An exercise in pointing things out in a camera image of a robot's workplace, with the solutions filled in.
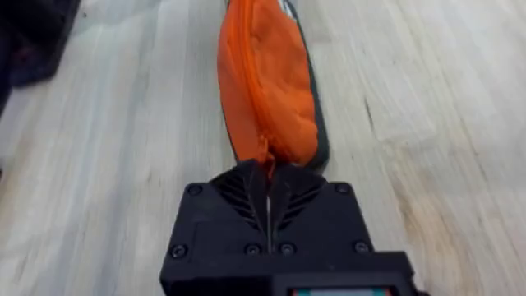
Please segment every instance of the zipper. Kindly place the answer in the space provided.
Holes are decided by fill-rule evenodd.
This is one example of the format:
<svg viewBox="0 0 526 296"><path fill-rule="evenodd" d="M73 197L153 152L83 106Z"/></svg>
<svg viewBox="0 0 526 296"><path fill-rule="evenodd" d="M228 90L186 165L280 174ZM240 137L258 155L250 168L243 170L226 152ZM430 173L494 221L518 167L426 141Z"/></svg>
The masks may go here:
<svg viewBox="0 0 526 296"><path fill-rule="evenodd" d="M243 78L245 79L245 82L247 83L249 95L251 96L251 102L252 107L256 111L256 118L259 121L260 129L262 131L262 136L267 141L267 154L271 156L272 159L275 159L275 155L272 155L270 152L270 145L269 142L272 141L272 144L274 144L275 148L278 150L281 150L285 153L285 155L288 158L291 158L290 151L287 149L286 145L283 145L281 141L279 141L279 138L277 136L272 136L272 139L269 139L269 133L268 130L276 131L274 122L271 120L271 116L269 115L267 111L266 106L261 106L262 104L266 104L266 101L264 99L264 95L261 93L259 85L259 81L252 75L253 72L256 72L256 62L249 54L252 49L250 45L250 30L251 30L251 14L253 13L253 4L254 0L239 0L240 4L238 7L239 10L239 19L241 20L242 24L239 26L239 30L237 30L238 33L238 44L239 44L239 53L242 58L241 66L242 66L242 73Z"/></svg>

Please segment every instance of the wooden table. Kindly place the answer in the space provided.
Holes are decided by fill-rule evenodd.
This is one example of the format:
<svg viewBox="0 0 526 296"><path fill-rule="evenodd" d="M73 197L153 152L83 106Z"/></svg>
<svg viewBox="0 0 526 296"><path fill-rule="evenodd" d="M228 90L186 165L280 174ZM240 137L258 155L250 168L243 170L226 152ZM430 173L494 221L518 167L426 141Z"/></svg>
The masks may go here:
<svg viewBox="0 0 526 296"><path fill-rule="evenodd" d="M376 247L432 295L526 292L526 2L298 0ZM0 123L0 295L161 295L183 186L234 164L220 0L85 0Z"/></svg>

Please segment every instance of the display screen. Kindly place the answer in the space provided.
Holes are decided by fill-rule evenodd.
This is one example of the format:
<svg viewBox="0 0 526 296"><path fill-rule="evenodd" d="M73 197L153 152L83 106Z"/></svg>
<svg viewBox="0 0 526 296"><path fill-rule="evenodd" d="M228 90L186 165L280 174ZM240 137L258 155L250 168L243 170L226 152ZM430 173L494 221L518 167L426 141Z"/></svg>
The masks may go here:
<svg viewBox="0 0 526 296"><path fill-rule="evenodd" d="M293 296L391 296L388 289L297 289Z"/></svg>

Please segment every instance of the black screw head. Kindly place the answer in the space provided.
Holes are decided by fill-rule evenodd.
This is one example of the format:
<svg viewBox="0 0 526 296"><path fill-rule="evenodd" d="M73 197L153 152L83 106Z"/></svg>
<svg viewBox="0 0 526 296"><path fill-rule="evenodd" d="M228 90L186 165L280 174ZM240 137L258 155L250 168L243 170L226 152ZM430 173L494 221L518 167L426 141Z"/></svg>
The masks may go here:
<svg viewBox="0 0 526 296"><path fill-rule="evenodd" d="M170 256L173 259L181 259L185 257L187 253L188 253L187 245L175 245L172 247L172 250L170 250Z"/></svg>
<svg viewBox="0 0 526 296"><path fill-rule="evenodd" d="M371 248L364 242L357 242L354 244L354 251L363 254L370 252Z"/></svg>
<svg viewBox="0 0 526 296"><path fill-rule="evenodd" d="M335 190L337 193L349 194L351 192L351 186L347 183L338 183L335 186Z"/></svg>
<svg viewBox="0 0 526 296"><path fill-rule="evenodd" d="M199 195L203 191L203 187L200 185L190 185L190 187L187 189L188 194L191 196Z"/></svg>
<svg viewBox="0 0 526 296"><path fill-rule="evenodd" d="M245 246L245 254L247 255L259 255L261 254L261 247L256 243L251 243Z"/></svg>
<svg viewBox="0 0 526 296"><path fill-rule="evenodd" d="M285 256L291 256L296 252L296 247L291 243L282 243L279 246L279 252Z"/></svg>

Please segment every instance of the orange fabric pouch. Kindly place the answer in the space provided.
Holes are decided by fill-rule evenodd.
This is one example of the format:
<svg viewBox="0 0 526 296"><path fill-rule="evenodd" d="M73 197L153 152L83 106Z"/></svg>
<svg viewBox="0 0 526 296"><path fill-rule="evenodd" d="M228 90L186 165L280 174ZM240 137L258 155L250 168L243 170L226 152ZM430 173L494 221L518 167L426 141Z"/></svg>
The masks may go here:
<svg viewBox="0 0 526 296"><path fill-rule="evenodd" d="M218 78L238 160L320 168L325 124L296 12L286 0L231 0L219 36Z"/></svg>

